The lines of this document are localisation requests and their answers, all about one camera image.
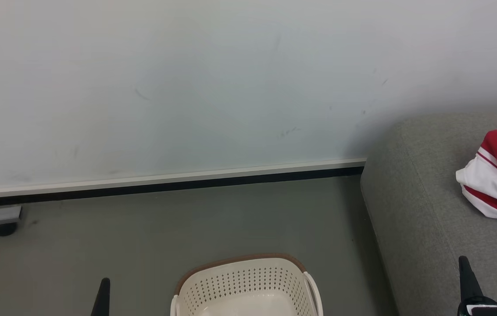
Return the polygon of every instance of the basket rim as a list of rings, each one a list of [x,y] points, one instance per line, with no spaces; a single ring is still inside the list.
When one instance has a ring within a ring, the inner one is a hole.
[[[235,263],[235,262],[249,261],[249,260],[256,260],[256,259],[274,259],[274,258],[288,260],[292,264],[295,264],[297,266],[297,268],[299,268],[299,270],[301,270],[302,273],[307,271],[305,266],[303,266],[303,264],[299,260],[297,260],[294,256],[291,256],[289,254],[267,253],[267,254],[252,254],[252,255],[238,256],[238,257],[233,257],[233,258],[228,258],[228,259],[210,262],[208,264],[198,266],[197,268],[194,268],[194,269],[188,271],[178,281],[178,284],[176,285],[176,289],[174,290],[174,295],[180,294],[180,290],[182,290],[182,286],[184,285],[186,280],[188,278],[190,278],[190,276],[192,276],[200,271],[207,270],[210,268],[215,268],[216,266],[224,266],[225,264],[230,264],[230,263]]]

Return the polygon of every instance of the white plastic basket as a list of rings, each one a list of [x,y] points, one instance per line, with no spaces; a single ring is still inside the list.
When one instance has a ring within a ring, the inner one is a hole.
[[[188,272],[170,316],[323,316],[312,276],[286,254],[221,260]]]

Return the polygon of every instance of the wall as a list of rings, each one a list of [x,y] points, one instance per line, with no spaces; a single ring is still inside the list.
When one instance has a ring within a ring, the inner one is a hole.
[[[364,158],[497,108],[497,1],[0,0],[0,188]]]

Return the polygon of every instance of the black pointed object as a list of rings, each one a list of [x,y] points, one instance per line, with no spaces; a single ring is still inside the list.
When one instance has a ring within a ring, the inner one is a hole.
[[[110,315],[110,279],[103,278],[90,316]]]
[[[471,264],[465,256],[459,257],[459,280],[461,282],[461,302],[467,298],[483,296],[483,291],[471,269]]]

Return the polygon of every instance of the sofa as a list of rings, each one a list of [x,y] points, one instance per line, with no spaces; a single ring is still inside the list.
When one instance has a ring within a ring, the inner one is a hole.
[[[400,316],[456,315],[461,255],[497,301],[497,219],[474,208],[455,180],[493,129],[497,114],[412,118],[367,158],[362,193]]]

